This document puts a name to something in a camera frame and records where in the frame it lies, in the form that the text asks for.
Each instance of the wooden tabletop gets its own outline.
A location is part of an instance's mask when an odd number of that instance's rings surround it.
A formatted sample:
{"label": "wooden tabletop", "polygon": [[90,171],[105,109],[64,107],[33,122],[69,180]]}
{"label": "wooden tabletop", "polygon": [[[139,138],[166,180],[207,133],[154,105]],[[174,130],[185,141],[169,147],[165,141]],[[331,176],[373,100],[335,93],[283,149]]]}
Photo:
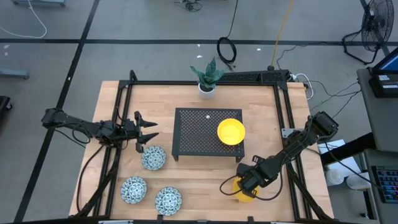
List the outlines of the wooden tabletop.
{"label": "wooden tabletop", "polygon": [[[93,121],[111,119],[116,98],[118,82],[103,82]],[[296,128],[303,128],[309,115],[308,103],[302,83],[288,83],[290,104]],[[280,92],[284,112],[285,126],[287,115],[283,93]],[[158,171],[149,171],[141,164],[141,154],[136,152],[134,141],[121,154],[118,179],[113,199],[111,218],[114,219],[156,219],[155,196],[164,187],[175,187],[182,194],[182,207],[175,215],[166,220],[213,220],[245,221],[253,216],[255,221],[294,221],[289,184],[285,167],[282,169],[284,183],[282,193],[276,199],[265,202],[254,200],[251,203],[239,202],[234,196],[225,196],[219,191],[220,184],[235,175],[237,163],[234,157],[180,156],[174,161],[172,138],[176,108],[231,108],[242,109],[243,125],[246,128],[244,138],[245,157],[241,162],[253,164],[251,158],[258,155],[267,158],[282,149],[275,97],[270,86],[217,86],[216,97],[202,100],[198,87],[194,85],[134,85],[128,118],[140,111],[146,121],[156,122],[158,126],[144,128],[144,133],[159,132],[147,146],[160,146],[165,149],[167,161]],[[86,147],[82,166],[99,148],[96,141]],[[104,149],[89,163],[82,181],[80,206],[82,207],[98,186],[103,162]],[[327,215],[333,216],[328,189],[323,175],[320,157],[309,151],[302,153],[303,169],[308,191]],[[121,199],[120,188],[129,177],[142,177],[148,186],[145,198],[130,205]],[[231,192],[231,182],[224,191]],[[276,181],[260,190],[260,197],[271,197],[278,191],[280,176]],[[103,194],[100,214],[104,213],[107,190]],[[301,217],[304,217],[298,194]],[[76,213],[76,193],[70,214]]]}

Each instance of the yellow cable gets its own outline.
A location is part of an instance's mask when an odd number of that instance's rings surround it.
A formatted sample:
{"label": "yellow cable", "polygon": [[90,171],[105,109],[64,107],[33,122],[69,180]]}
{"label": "yellow cable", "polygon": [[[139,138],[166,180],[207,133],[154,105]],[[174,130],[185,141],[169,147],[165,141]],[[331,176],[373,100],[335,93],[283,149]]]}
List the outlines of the yellow cable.
{"label": "yellow cable", "polygon": [[290,0],[289,8],[287,9],[286,15],[284,17],[284,21],[282,23],[282,26],[279,29],[279,33],[278,33],[278,36],[276,38],[275,48],[274,48],[274,55],[272,56],[271,66],[273,66],[273,64],[274,64],[275,55],[276,55],[276,52],[277,52],[277,49],[278,49],[279,37],[280,37],[280,34],[282,33],[282,30],[284,29],[284,26],[285,26],[286,20],[287,20],[287,18],[289,16],[289,13],[292,10],[292,6],[293,6],[293,0]]}

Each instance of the gray floor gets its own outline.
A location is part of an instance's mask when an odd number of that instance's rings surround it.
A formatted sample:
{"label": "gray floor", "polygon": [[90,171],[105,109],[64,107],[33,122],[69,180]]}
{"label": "gray floor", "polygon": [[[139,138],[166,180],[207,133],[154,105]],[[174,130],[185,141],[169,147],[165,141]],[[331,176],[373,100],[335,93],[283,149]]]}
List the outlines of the gray floor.
{"label": "gray floor", "polygon": [[[47,26],[49,39],[79,39],[93,0],[66,0],[66,8],[34,6]],[[203,9],[189,13],[173,0],[101,0],[89,39],[218,39],[228,33],[235,1],[203,0]],[[231,39],[274,40],[288,0],[239,2]],[[360,28],[363,10],[359,0],[295,1],[282,40],[334,40]],[[25,6],[0,2],[0,26],[25,35],[42,29]],[[0,38],[13,38],[0,30]],[[398,41],[394,29],[390,41]],[[14,109],[0,128],[0,223],[14,219],[45,129],[40,120],[54,107],[75,54],[75,44],[0,44],[0,67],[26,69],[29,80],[0,78],[0,95],[10,96]],[[265,70],[272,58],[271,45],[237,45],[236,71]],[[281,45],[277,56],[292,46]],[[371,58],[363,47],[350,47],[360,57]],[[140,80],[194,80],[189,65],[204,67],[216,55],[216,45],[111,45],[86,44],[65,102],[64,110],[91,120],[103,80],[120,80],[134,69]],[[383,58],[378,55],[377,61]],[[225,66],[218,60],[221,68]],[[297,47],[280,61],[282,68],[305,73],[336,93],[356,81],[365,66],[343,53],[342,47]],[[310,107],[327,99],[319,84]],[[349,91],[358,90],[353,86]],[[334,98],[321,107],[335,114],[349,97]],[[336,139],[353,140],[370,131],[360,94],[336,117]],[[83,149],[54,134],[32,200],[27,220],[66,217],[69,212]],[[347,222],[375,223],[359,217],[365,212],[361,192],[345,185],[329,188],[336,218]]]}

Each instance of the electric fan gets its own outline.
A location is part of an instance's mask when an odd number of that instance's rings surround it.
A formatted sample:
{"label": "electric fan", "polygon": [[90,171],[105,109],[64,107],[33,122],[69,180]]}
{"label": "electric fan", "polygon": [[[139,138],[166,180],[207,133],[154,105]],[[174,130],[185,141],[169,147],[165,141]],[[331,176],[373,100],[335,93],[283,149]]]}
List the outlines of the electric fan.
{"label": "electric fan", "polygon": [[[391,35],[394,23],[394,6],[391,0],[372,0],[364,7],[364,10],[361,29],[345,35],[343,46],[344,53],[367,65],[374,62],[377,52],[387,43]],[[365,62],[347,51],[346,38],[354,35],[352,41],[359,33],[361,33],[363,47],[370,52],[374,52],[371,62]]]}

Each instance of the patterned bowl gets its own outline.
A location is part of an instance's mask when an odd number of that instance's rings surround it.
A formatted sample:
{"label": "patterned bowl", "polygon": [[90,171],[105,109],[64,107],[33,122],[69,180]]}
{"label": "patterned bowl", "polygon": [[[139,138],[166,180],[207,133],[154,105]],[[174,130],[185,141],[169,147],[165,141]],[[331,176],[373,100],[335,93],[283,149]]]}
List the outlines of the patterned bowl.
{"label": "patterned bowl", "polygon": [[140,202],[147,193],[147,184],[141,177],[130,177],[122,184],[120,195],[126,203]]}
{"label": "patterned bowl", "polygon": [[182,197],[180,192],[173,187],[165,187],[157,193],[155,198],[156,210],[161,215],[176,214],[182,204]]}
{"label": "patterned bowl", "polygon": [[166,162],[166,153],[159,146],[151,146],[144,150],[141,156],[142,165],[149,170],[158,170]]}

